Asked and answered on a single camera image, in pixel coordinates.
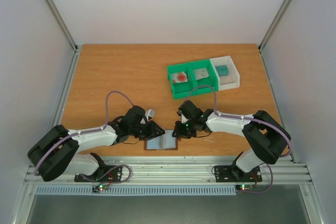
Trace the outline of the brown leather card holder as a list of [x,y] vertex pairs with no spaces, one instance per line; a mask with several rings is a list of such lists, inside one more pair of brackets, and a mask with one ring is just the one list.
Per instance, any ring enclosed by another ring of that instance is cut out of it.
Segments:
[[178,150],[178,140],[172,136],[173,130],[165,130],[161,136],[144,142],[145,151],[174,151]]

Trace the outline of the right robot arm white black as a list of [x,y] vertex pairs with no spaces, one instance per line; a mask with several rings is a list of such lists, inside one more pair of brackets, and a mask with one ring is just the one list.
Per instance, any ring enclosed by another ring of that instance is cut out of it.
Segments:
[[179,109],[181,120],[175,122],[173,137],[193,138],[197,132],[225,132],[243,136],[250,149],[239,154],[228,169],[233,181],[243,181],[263,163],[272,165],[291,154],[291,137],[266,111],[251,115],[225,114],[207,109]]

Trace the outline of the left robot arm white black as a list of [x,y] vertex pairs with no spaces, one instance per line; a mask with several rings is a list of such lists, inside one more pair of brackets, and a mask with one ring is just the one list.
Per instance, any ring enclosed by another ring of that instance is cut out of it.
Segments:
[[152,120],[152,110],[134,105],[121,115],[97,128],[68,130],[59,124],[51,128],[27,153],[34,175],[50,182],[62,175],[74,156],[82,151],[124,143],[130,136],[149,141],[165,134]]

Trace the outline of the red white card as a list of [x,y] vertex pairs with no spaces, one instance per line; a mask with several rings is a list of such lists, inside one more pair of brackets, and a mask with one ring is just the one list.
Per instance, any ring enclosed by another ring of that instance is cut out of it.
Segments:
[[171,74],[171,79],[173,83],[185,83],[188,82],[188,77],[185,72],[177,72]]

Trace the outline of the grey card in bin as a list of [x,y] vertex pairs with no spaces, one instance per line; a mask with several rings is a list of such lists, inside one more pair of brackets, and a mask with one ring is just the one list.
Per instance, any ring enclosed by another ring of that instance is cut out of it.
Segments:
[[209,77],[208,71],[206,68],[195,69],[194,75],[196,80],[201,80]]

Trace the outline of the teal card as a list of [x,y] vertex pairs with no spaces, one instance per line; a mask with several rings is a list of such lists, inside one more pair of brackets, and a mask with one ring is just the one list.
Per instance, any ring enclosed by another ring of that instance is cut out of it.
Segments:
[[226,65],[216,66],[215,69],[220,77],[229,75],[229,69]]

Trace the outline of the green double bin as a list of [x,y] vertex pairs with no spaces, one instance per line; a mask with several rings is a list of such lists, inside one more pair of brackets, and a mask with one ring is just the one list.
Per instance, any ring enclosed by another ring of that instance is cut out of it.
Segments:
[[[194,71],[195,69],[200,68],[206,68],[209,74],[208,78],[196,80]],[[187,63],[180,63],[176,65],[170,65],[167,66],[167,77],[169,79],[170,85],[171,85],[171,91],[173,99],[181,99],[185,98],[189,92],[202,85],[207,85],[207,87],[201,87],[197,90],[193,91],[191,96],[200,95],[200,94],[206,94],[211,93],[212,89],[208,86],[212,87],[215,91],[218,91],[218,80],[217,76],[215,74],[215,70],[210,62],[209,59],[206,60],[199,60],[199,61],[191,61]],[[177,72],[185,72],[188,77],[188,82],[185,83],[173,83],[171,79],[172,73]]]

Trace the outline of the white bin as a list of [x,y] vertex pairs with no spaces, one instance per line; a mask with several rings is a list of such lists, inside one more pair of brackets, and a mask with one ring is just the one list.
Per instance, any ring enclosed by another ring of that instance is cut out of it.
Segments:
[[219,91],[240,87],[240,74],[231,56],[211,58],[210,62],[217,76]]

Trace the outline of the left controller board with leds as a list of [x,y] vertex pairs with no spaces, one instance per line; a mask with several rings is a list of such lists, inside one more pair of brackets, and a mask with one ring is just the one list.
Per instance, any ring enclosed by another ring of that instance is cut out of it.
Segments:
[[109,189],[109,185],[97,185],[92,186],[92,193],[102,193],[103,191],[106,191]]

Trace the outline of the controller board with leds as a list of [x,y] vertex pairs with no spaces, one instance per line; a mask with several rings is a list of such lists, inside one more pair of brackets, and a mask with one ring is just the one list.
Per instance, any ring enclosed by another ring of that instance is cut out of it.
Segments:
[[103,191],[106,191],[109,189],[109,185],[97,185],[92,186],[92,193],[102,193]]
[[253,190],[255,187],[256,185],[246,185],[246,184],[236,185],[236,189],[241,191]]

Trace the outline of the right controller board with leds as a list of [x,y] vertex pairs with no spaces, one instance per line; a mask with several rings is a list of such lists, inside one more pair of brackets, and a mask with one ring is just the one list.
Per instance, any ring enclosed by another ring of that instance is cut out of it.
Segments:
[[246,185],[246,184],[236,185],[236,189],[241,191],[253,190],[255,187],[256,185]]

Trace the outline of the right aluminium upright profile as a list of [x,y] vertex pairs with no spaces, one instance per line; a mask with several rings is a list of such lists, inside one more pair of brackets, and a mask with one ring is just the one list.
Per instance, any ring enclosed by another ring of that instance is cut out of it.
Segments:
[[268,27],[263,39],[261,40],[258,50],[259,53],[262,54],[263,49],[265,48],[267,42],[270,40],[272,34],[276,30],[278,24],[280,23],[281,19],[283,18],[284,14],[286,13],[288,7],[290,6],[292,0],[283,0],[280,4],[278,11],[276,12],[275,17],[273,18],[270,26]]

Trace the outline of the aluminium upright profile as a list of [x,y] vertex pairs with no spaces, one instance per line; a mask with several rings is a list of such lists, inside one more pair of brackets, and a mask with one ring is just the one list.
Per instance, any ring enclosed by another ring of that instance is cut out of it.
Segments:
[[52,15],[54,16],[56,22],[58,23],[62,33],[64,34],[64,36],[66,37],[66,39],[68,40],[71,48],[73,49],[74,52],[77,51],[78,46],[75,43],[75,40],[73,39],[69,29],[67,28],[67,25],[65,24],[55,2],[53,0],[45,0],[48,8],[50,9]]
[[278,24],[280,23],[281,19],[283,18],[284,14],[286,13],[288,7],[290,6],[292,0],[283,0],[280,4],[278,11],[276,12],[275,17],[273,18],[270,26],[268,27],[263,39],[261,40],[258,50],[259,53],[262,54],[263,49],[265,48],[267,42],[270,40],[272,34],[276,30]]

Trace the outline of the left aluminium upright profile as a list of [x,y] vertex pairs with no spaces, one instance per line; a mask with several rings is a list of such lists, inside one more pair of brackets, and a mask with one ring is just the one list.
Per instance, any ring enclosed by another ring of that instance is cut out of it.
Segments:
[[54,16],[56,22],[58,23],[62,33],[64,34],[64,36],[66,37],[66,39],[68,40],[71,48],[73,49],[74,52],[77,51],[78,46],[75,43],[75,40],[73,39],[69,29],[67,28],[67,25],[65,24],[55,2],[53,0],[45,0],[48,8],[50,9],[52,15]]

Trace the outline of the aluminium front rail frame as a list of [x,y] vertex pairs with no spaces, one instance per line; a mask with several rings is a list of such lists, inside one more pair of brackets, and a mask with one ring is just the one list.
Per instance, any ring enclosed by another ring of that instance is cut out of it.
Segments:
[[[103,156],[108,165],[126,164],[132,168],[131,185],[214,185],[216,180],[212,174],[215,165],[229,165],[234,156]],[[267,168],[260,167],[262,182],[270,183],[273,174],[275,185],[312,184],[306,164],[294,163],[292,158],[278,159],[278,162]]]

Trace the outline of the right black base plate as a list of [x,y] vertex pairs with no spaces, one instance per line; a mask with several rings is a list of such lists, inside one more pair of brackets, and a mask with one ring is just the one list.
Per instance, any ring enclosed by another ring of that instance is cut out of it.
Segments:
[[211,170],[217,183],[242,183],[262,182],[260,167],[253,168],[250,172],[243,172],[233,165],[216,165]]

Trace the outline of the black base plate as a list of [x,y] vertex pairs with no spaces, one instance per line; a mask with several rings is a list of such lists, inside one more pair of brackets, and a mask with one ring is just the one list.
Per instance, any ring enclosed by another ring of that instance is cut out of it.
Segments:
[[211,170],[217,183],[242,183],[262,182],[260,167],[253,168],[250,172],[243,172],[233,165],[216,165]]
[[110,182],[110,181],[119,182],[121,180],[121,175],[122,175],[122,167],[100,166],[91,175],[85,174],[85,177],[88,178],[88,180],[78,174],[78,175],[75,175],[74,182],[84,182],[84,183],[89,183],[89,182],[105,183],[105,182]]

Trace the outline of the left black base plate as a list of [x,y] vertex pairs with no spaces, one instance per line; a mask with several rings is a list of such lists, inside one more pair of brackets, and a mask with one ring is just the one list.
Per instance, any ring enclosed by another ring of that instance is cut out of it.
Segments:
[[84,183],[89,183],[89,182],[105,183],[105,182],[110,182],[110,181],[119,182],[121,180],[121,175],[122,175],[122,167],[100,166],[91,175],[85,174],[85,177],[88,178],[88,180],[78,174],[78,175],[75,175],[74,182],[84,182]]

